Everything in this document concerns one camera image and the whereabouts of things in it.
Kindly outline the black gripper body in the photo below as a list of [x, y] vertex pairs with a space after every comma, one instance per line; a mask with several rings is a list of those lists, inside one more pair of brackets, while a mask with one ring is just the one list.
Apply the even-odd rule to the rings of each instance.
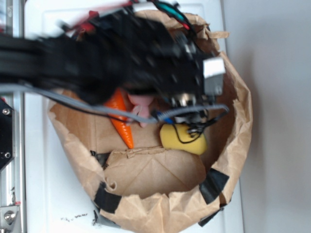
[[[162, 98], [170, 105], [170, 110], [154, 114], [158, 121], [210, 124], [209, 110], [225, 108], [216, 102], [223, 92], [224, 60], [211, 42], [199, 37], [200, 25], [187, 21], [174, 28], [162, 18], [161, 12], [127, 16], [131, 61], [122, 88], [129, 95]], [[150, 116], [131, 112], [131, 119], [142, 124], [150, 123]]]

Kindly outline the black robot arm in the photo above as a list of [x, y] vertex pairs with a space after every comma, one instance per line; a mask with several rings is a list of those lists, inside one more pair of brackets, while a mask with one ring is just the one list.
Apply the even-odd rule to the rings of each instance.
[[[171, 36], [155, 20], [123, 8], [84, 22], [85, 38], [62, 33], [35, 40], [0, 37], [0, 91], [34, 92], [79, 111], [155, 123], [178, 115], [226, 109], [224, 61], [195, 44], [195, 34]], [[162, 97], [171, 109], [154, 117], [105, 107], [117, 88]]]

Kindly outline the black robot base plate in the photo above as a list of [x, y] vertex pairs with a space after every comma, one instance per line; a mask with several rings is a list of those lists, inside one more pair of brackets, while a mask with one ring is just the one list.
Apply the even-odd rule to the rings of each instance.
[[13, 159], [13, 113], [4, 98], [0, 98], [0, 171]]

